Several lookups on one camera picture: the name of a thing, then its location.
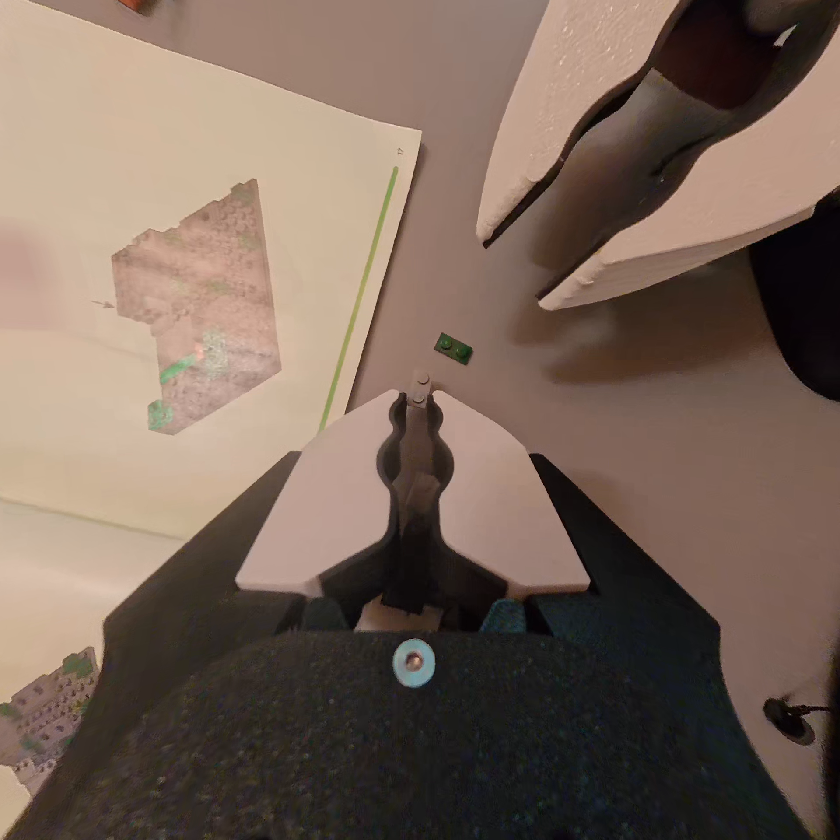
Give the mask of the open instruction booklet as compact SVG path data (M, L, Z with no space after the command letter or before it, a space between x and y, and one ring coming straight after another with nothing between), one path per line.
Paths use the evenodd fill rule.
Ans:
M1 36L5 833L154 544L344 414L422 134L35 2Z

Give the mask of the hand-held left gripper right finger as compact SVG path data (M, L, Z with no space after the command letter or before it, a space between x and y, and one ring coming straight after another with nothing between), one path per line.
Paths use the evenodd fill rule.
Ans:
M430 574L445 613L480 625L499 600L580 594L588 574L528 450L452 395L429 397Z

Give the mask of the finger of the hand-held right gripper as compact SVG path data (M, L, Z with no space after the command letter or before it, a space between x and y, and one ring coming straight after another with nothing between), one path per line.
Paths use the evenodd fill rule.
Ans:
M548 3L490 153L476 222L484 247L548 188L593 118L646 75L687 5Z
M801 19L737 127L699 148L650 215L541 292L540 307L574 308L651 287L813 215L838 187L838 2Z

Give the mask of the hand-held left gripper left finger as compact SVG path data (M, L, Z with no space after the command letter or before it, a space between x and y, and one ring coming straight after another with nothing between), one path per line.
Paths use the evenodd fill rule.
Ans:
M399 564L405 409L387 391L306 445L236 575L241 591L330 599L357 626Z

